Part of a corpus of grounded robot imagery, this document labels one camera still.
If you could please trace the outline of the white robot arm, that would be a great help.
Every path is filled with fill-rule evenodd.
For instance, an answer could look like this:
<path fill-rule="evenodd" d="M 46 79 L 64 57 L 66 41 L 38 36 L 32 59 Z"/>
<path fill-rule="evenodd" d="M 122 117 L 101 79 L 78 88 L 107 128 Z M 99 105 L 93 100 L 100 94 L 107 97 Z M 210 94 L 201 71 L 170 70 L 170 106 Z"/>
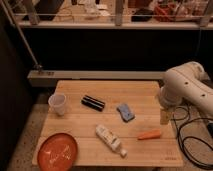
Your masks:
<path fill-rule="evenodd" d="M 161 105 L 161 125 L 168 124 L 172 111 L 181 104 L 182 99 L 213 116 L 213 89 L 202 83 L 204 76 L 203 66 L 195 61 L 170 68 L 164 73 L 164 85 L 157 94 Z"/>

